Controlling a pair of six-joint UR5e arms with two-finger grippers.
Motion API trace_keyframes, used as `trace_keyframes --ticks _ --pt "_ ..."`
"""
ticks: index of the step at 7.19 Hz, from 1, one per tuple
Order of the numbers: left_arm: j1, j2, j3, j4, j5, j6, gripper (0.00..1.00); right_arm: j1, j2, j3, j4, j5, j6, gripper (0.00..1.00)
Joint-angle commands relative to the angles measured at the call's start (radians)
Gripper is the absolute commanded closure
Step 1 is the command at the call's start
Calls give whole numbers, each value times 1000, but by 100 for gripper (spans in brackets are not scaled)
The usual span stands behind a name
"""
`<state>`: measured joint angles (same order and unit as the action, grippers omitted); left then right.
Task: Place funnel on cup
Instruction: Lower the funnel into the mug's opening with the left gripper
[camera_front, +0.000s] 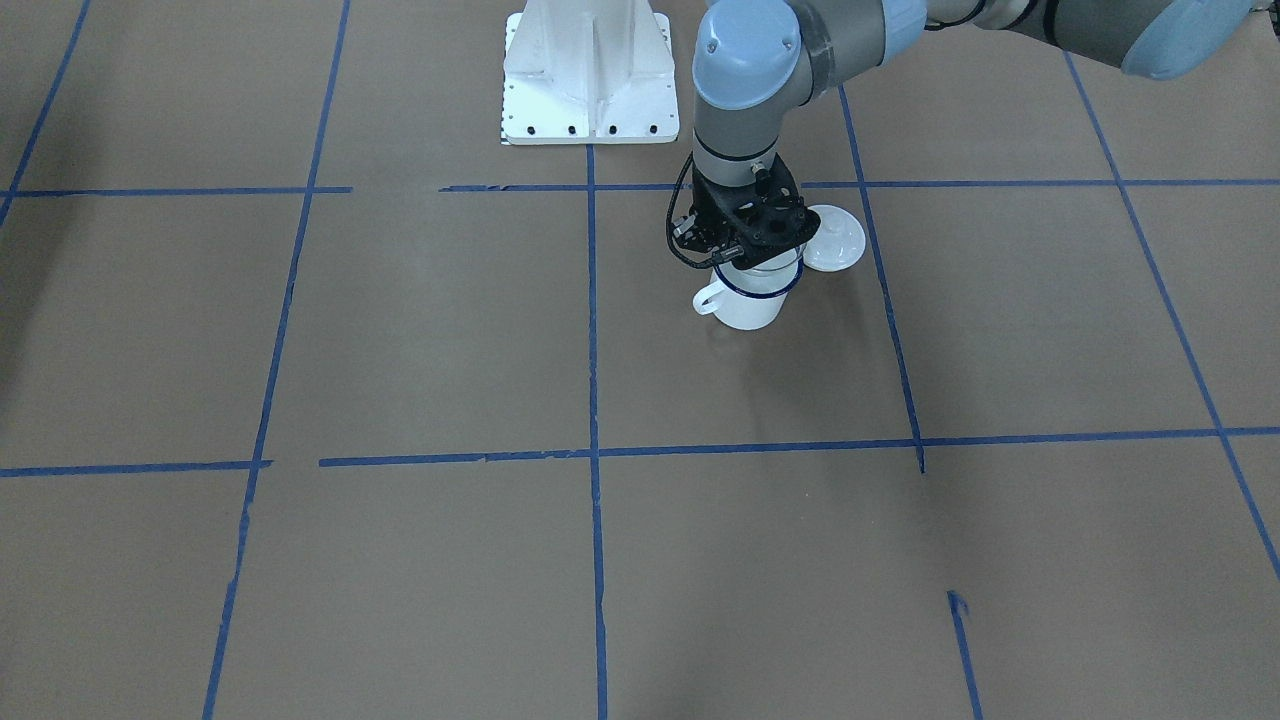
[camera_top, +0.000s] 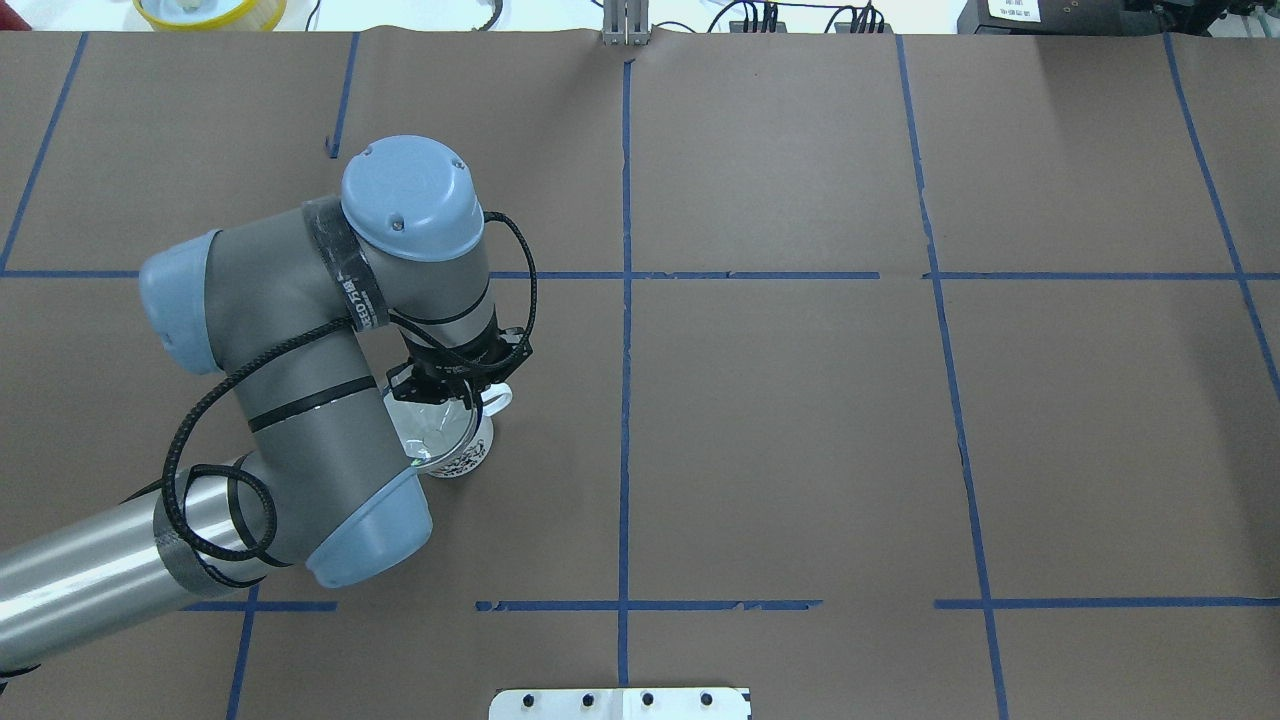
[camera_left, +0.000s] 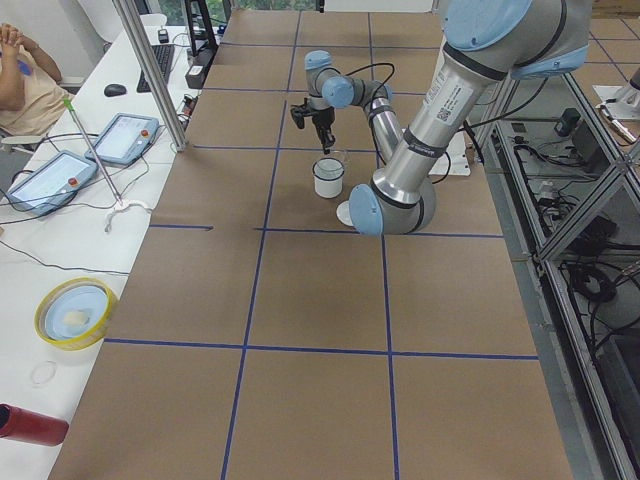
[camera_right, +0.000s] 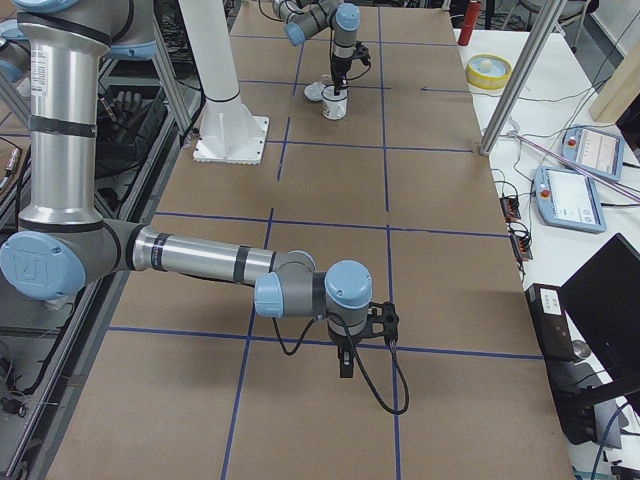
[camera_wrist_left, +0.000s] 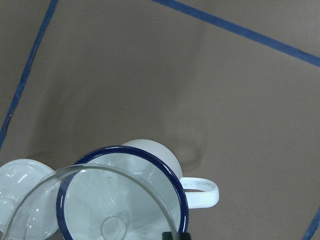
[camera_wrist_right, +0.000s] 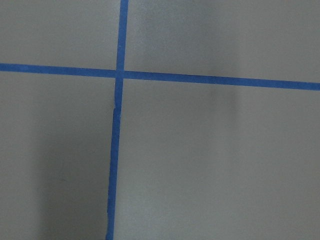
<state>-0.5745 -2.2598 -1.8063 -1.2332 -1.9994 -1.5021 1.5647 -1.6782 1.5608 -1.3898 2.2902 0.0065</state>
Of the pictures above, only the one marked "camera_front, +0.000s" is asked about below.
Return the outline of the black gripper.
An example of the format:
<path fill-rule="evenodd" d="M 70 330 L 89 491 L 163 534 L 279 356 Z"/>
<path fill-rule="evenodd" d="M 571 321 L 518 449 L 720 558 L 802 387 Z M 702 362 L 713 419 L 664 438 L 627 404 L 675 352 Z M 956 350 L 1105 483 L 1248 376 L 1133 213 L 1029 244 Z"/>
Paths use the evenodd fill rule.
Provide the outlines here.
<path fill-rule="evenodd" d="M 780 156 L 753 170 L 745 186 L 717 184 L 694 168 L 689 155 L 672 191 L 669 209 L 687 173 L 692 173 L 692 205 L 669 223 L 669 251 L 692 269 L 726 263 L 746 270 L 800 249 L 817 232 L 819 217 L 805 205 L 797 183 Z"/>

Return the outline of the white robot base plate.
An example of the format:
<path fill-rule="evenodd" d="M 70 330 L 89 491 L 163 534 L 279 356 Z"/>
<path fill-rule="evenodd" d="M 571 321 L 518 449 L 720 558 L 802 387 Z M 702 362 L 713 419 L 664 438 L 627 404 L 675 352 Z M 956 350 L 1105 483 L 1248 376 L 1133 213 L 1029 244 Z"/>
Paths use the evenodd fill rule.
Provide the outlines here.
<path fill-rule="evenodd" d="M 671 143 L 671 22 L 648 1 L 527 1 L 504 27 L 500 140 Z"/>

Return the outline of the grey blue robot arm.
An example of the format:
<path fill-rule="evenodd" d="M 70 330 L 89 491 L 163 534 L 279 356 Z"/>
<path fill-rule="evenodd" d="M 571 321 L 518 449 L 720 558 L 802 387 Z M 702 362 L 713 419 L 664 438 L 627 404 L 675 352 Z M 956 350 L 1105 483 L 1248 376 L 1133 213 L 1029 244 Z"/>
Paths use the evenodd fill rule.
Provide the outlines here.
<path fill-rule="evenodd" d="M 923 35 L 1010 31 L 1147 79 L 1175 79 L 1230 38 L 1249 1 L 712 1 L 692 58 L 686 217 L 669 251 L 694 269 L 748 270 L 820 228 L 778 155 L 786 115 L 890 63 Z"/>

